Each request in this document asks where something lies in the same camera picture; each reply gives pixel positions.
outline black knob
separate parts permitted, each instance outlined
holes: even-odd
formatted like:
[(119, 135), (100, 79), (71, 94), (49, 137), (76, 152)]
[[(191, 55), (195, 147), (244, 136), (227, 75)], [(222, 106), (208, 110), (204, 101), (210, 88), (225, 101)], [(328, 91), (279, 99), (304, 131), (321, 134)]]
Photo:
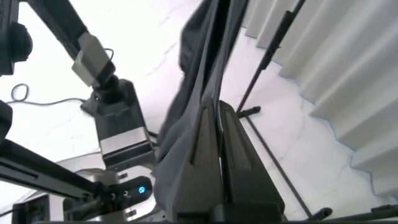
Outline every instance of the black knob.
[(17, 22), (10, 25), (11, 58), (14, 62), (24, 62), (32, 52), (33, 42), (26, 27)]

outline garment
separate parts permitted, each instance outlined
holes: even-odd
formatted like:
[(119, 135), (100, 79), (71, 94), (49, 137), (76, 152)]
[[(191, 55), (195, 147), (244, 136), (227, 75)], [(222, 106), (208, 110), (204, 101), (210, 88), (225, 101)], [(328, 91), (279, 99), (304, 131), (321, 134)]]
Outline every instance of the garment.
[(168, 220), (174, 218), (173, 202), (182, 164), (194, 138), (199, 107), (210, 99), (217, 109), (224, 69), (247, 3), (204, 0), (182, 31), (180, 67), (185, 77), (160, 130), (160, 152), (154, 169), (155, 198)]

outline floor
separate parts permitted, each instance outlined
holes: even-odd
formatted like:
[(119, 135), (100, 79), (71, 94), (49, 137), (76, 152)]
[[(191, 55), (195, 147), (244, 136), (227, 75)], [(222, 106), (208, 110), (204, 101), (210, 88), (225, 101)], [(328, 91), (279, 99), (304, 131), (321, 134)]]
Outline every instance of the floor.
[[(116, 74), (134, 82), (149, 130), (158, 131), (178, 90), (179, 35), (199, 0), (72, 0), (89, 31), (104, 47), (114, 49)], [(25, 63), (15, 75), (1, 77), (0, 99), (11, 100), (14, 85), (30, 86), (30, 101), (87, 98), (90, 89), (70, 69), (72, 61), (45, 25), (21, 3), (19, 22), (34, 40)], [(264, 53), (255, 40), (240, 33), (224, 76), (221, 99), (237, 107)], [(262, 107), (253, 122), (278, 158), (312, 212), (331, 207), (334, 217), (368, 212), (391, 203), (373, 195), (370, 176), (349, 167), (351, 151), (338, 143), (329, 125), (310, 117), (313, 105), (298, 94), (291, 80), (279, 77), (281, 66), (271, 63), (260, 76), (245, 108)], [(98, 150), (95, 124), (79, 109), (79, 102), (49, 107), (12, 106), (14, 119), (7, 138), (52, 161)], [(306, 218), (267, 152), (246, 120), (242, 120), (266, 169), (285, 200), (289, 220)], [(0, 208), (15, 202), (29, 189), (0, 183)]]

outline curtain fold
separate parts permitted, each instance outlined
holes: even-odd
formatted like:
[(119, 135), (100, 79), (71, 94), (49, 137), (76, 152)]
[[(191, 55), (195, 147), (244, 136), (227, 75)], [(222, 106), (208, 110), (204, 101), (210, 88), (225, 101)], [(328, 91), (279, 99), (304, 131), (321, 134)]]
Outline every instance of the curtain fold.
[[(295, 0), (252, 0), (246, 35), (266, 48)], [(306, 1), (274, 60), (372, 173), (374, 193), (398, 197), (398, 1)]]

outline blue light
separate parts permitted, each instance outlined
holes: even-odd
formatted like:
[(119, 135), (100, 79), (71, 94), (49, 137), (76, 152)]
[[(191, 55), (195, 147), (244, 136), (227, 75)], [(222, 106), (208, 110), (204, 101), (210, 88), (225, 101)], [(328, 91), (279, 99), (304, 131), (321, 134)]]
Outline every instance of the blue light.
[(139, 188), (138, 188), (138, 192), (139, 192), (140, 194), (143, 194), (143, 193), (145, 192), (145, 187), (139, 187)]

